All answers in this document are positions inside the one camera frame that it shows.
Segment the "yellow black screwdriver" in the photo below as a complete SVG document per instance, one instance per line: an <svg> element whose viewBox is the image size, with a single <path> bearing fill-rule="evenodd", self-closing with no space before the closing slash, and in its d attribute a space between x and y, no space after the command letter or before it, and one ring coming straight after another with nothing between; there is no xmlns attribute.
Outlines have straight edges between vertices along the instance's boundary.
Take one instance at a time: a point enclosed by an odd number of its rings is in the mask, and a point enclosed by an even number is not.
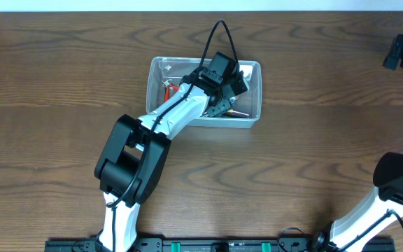
<svg viewBox="0 0 403 252"><path fill-rule="evenodd" d="M235 111L235 110L233 110L233 109L230 109L230 110L228 110L227 112L230 113L230 114L232 114L232 115L234 115L234 116L242 116L242 117L245 117L245 118L249 117L249 114L248 114L248 113L244 113L244 112L240 112L240 111Z"/></svg>

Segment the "red handled pliers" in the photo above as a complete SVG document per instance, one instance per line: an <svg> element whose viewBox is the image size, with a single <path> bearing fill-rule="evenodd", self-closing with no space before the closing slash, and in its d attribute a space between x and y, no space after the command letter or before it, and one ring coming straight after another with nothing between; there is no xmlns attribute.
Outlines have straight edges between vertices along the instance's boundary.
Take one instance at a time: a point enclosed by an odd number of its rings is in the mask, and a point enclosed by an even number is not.
<svg viewBox="0 0 403 252"><path fill-rule="evenodd" d="M179 87L170 83L168 80L163 80L162 84L164 87L164 101L167 102L170 99L171 94L177 92Z"/></svg>

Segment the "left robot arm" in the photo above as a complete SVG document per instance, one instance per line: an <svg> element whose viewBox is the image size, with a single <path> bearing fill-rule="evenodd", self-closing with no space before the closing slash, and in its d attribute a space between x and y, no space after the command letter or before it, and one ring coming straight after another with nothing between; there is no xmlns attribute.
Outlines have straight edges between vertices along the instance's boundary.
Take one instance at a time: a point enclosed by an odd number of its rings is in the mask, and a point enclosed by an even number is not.
<svg viewBox="0 0 403 252"><path fill-rule="evenodd" d="M154 111L115 122L94 169L106 203L98 251L132 248L140 206L158 184L172 139L197 118L221 116L248 89L238 59L217 52L208 66L182 77L175 94Z"/></svg>

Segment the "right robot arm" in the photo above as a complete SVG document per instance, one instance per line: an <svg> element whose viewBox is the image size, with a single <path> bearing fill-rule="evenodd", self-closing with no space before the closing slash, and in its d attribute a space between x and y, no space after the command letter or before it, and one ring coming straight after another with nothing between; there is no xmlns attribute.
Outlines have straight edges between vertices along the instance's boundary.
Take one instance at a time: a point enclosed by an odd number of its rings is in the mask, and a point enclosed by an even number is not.
<svg viewBox="0 0 403 252"><path fill-rule="evenodd" d="M363 251L392 222L398 221L403 229L403 154L384 154L373 184L357 206L313 238L310 251Z"/></svg>

